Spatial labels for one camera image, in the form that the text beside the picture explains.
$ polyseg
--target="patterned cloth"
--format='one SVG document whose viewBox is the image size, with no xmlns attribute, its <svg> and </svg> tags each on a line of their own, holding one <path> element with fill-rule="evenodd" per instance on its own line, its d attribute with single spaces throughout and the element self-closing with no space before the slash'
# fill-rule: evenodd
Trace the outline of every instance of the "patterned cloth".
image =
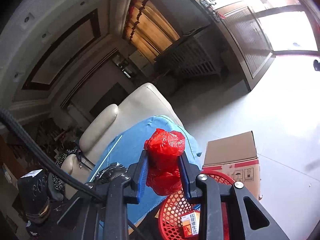
<svg viewBox="0 0 320 240">
<path fill-rule="evenodd" d="M 75 148 L 73 150 L 66 150 L 63 154 L 60 154 L 58 159 L 56 160 L 56 165 L 61 168 L 62 163 L 64 160 L 70 155 L 70 154 L 76 154 L 78 152 L 78 149 Z M 53 186 L 56 190 L 58 190 L 60 193 L 64 193 L 65 191 L 65 183 L 61 181 L 56 175 L 52 175 L 53 180 Z"/>
</svg>

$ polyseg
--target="tile grout line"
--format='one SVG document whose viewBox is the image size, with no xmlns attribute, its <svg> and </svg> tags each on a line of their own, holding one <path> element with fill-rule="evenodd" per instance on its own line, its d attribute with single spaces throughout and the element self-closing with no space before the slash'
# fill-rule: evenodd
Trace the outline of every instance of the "tile grout line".
<svg viewBox="0 0 320 240">
<path fill-rule="evenodd" d="M 269 157 L 266 157 L 266 156 L 264 156 L 264 155 L 262 155 L 262 154 L 258 154 L 258 155 L 261 155 L 262 157 L 265 157 L 265 158 L 267 158 L 267 159 L 269 159 L 269 160 L 271 160 L 271 161 L 274 161 L 274 162 L 276 162 L 276 163 L 279 163 L 279 164 L 281 164 L 281 165 L 283 165 L 283 166 L 285 166 L 285 167 L 287 167 L 287 168 L 289 168 L 289 169 L 292 169 L 292 170 L 294 170 L 294 171 L 297 171 L 297 172 L 299 172 L 299 173 L 301 173 L 301 174 L 303 174 L 303 175 L 308 176 L 309 178 L 315 179 L 316 181 L 319 181 L 319 182 L 320 182 L 319 179 L 316 179 L 316 178 L 314 178 L 314 177 L 312 177 L 312 176 L 310 176 L 310 175 L 308 175 L 308 174 L 305 174 L 305 173 L 303 173 L 302 171 L 298 171 L 298 170 L 296 170 L 296 169 L 294 169 L 294 168 L 291 168 L 291 167 L 289 167 L 289 166 L 287 166 L 287 165 L 285 165 L 285 164 L 283 164 L 283 163 L 281 163 L 281 162 L 275 161 L 275 160 L 273 160 L 273 159 L 271 159 L 271 158 L 269 158 Z"/>
</svg>

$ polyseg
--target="red plastic basket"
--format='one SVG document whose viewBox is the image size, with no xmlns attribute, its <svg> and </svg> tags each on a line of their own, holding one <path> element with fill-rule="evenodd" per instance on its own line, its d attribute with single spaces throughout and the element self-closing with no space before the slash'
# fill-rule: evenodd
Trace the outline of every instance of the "red plastic basket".
<svg viewBox="0 0 320 240">
<path fill-rule="evenodd" d="M 214 178 L 219 183 L 224 183 L 227 185 L 232 185 L 234 180 L 229 176 L 213 171 L 211 173 L 206 173 L 207 175 Z M 161 204 L 159 210 L 159 231 L 162 235 L 162 238 L 165 240 L 175 240 L 175 239 L 185 239 L 182 230 L 181 224 L 181 215 L 190 212 L 192 207 L 195 205 L 191 205 L 183 196 L 182 189 L 175 194 L 168 196 Z M 223 218 L 223 226 L 224 226 L 224 239 L 229 239 L 228 233 L 228 220 L 227 220 L 227 210 L 224 203 L 222 206 L 222 218 Z"/>
</svg>

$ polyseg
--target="orange and white box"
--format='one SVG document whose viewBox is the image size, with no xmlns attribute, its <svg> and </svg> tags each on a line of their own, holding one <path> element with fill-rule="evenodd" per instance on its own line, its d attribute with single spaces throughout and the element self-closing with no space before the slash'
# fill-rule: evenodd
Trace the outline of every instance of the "orange and white box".
<svg viewBox="0 0 320 240">
<path fill-rule="evenodd" d="M 200 212 L 193 210 L 181 216 L 184 237 L 193 237 L 199 233 Z"/>
</svg>

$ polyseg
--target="cardboard box flap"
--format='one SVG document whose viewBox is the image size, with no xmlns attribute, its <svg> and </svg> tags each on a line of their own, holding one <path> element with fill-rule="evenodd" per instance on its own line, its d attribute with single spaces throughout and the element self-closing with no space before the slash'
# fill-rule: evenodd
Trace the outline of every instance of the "cardboard box flap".
<svg viewBox="0 0 320 240">
<path fill-rule="evenodd" d="M 252 160 L 257 157 L 252 131 L 209 141 L 204 166 Z"/>
</svg>

